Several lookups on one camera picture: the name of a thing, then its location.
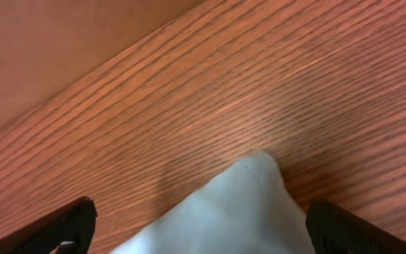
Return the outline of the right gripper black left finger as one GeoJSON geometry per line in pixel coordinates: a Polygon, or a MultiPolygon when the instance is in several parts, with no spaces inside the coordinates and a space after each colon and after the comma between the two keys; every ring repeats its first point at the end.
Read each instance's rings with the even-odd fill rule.
{"type": "Polygon", "coordinates": [[[82,196],[0,239],[0,253],[87,254],[96,229],[97,209],[82,196]]]}

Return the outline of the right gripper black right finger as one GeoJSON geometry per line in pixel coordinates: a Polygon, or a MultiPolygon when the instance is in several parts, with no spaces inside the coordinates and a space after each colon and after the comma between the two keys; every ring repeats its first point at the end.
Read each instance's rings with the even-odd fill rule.
{"type": "Polygon", "coordinates": [[[406,254],[406,242],[326,200],[309,206],[306,228],[316,254],[406,254]]]}

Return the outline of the light blue t-shirt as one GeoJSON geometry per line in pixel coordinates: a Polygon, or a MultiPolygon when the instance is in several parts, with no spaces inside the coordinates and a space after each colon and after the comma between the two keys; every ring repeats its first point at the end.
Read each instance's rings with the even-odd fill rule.
{"type": "Polygon", "coordinates": [[[115,253],[313,253],[306,215],[266,152],[239,159],[115,253]]]}

